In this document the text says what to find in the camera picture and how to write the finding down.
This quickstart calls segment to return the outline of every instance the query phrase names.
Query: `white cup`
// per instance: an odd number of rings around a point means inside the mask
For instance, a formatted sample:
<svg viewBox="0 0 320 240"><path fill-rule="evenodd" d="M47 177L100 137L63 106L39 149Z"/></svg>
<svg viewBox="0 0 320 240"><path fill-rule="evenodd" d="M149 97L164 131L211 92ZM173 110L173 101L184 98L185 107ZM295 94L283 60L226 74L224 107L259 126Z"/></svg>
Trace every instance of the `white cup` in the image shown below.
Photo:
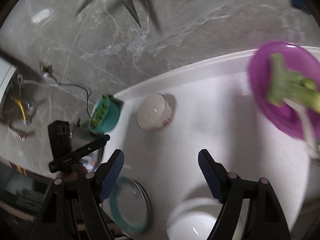
<svg viewBox="0 0 320 240"><path fill-rule="evenodd" d="M172 119L172 110L164 96L159 93L149 94L140 104L137 123L144 131L164 128Z"/></svg>

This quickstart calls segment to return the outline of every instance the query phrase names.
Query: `teal container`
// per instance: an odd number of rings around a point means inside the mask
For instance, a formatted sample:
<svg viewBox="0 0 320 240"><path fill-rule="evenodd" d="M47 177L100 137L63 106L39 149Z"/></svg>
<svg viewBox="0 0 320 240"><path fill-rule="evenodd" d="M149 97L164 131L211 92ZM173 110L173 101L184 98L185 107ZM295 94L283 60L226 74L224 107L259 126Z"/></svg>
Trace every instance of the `teal container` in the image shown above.
<svg viewBox="0 0 320 240"><path fill-rule="evenodd" d="M102 103L105 102L107 104L107 110L104 113L100 124L94 129L91 126L91 132L92 133L106 133L110 132L118 122L119 116L120 116L120 108L119 106L110 100L108 95L105 95L99 102L98 106L96 107L96 110L99 110L102 106Z"/></svg>

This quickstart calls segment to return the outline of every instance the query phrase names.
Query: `gray marble surface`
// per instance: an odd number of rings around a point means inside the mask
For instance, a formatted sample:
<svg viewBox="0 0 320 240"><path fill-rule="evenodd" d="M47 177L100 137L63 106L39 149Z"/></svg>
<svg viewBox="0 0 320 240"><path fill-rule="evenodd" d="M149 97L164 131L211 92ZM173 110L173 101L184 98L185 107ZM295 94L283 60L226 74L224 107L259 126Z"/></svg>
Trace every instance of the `gray marble surface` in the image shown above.
<svg viewBox="0 0 320 240"><path fill-rule="evenodd" d="M290 0L133 0L142 28L119 0L96 0L75 16L82 1L20 0L0 29L0 47L37 72L39 61L52 64L60 81L90 87L94 101L189 63L268 41L320 46L316 21L292 8ZM1 156L51 177L46 126L84 116L85 93L26 87L24 97L41 102L27 128L34 134L22 144L2 126ZM20 126L19 112L12 121Z"/></svg>

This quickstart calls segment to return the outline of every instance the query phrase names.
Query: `round lid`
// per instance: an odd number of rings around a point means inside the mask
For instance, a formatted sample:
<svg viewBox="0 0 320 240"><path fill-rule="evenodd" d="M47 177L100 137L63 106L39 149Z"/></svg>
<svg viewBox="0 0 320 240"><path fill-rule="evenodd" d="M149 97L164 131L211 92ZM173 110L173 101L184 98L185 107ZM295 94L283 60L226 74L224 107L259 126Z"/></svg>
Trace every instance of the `round lid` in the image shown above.
<svg viewBox="0 0 320 240"><path fill-rule="evenodd" d="M110 195L114 222L126 233L138 233L148 225L148 200L134 181L119 178Z"/></svg>
<svg viewBox="0 0 320 240"><path fill-rule="evenodd" d="M166 110L166 100L159 93L149 94L140 104L137 123L142 129L152 129L162 123Z"/></svg>

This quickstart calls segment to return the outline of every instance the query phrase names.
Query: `white sink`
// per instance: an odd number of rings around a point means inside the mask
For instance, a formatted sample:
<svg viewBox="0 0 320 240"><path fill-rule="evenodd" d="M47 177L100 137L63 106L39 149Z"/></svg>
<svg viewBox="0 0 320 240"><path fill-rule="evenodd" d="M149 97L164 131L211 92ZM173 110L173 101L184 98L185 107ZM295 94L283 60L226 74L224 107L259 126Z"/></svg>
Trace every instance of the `white sink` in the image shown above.
<svg viewBox="0 0 320 240"><path fill-rule="evenodd" d="M320 50L309 50L320 58ZM167 239L166 222L179 203L212 197L197 162L203 148L243 179L268 178L289 228L294 226L308 184L310 159L303 141L279 131L257 109L246 72L253 53L195 63L115 95L124 106L109 133L103 162L115 149L123 150L122 174L146 188L153 207L153 225L134 239ZM163 130L145 132L138 127L136 114L151 92L165 96L174 117Z"/></svg>

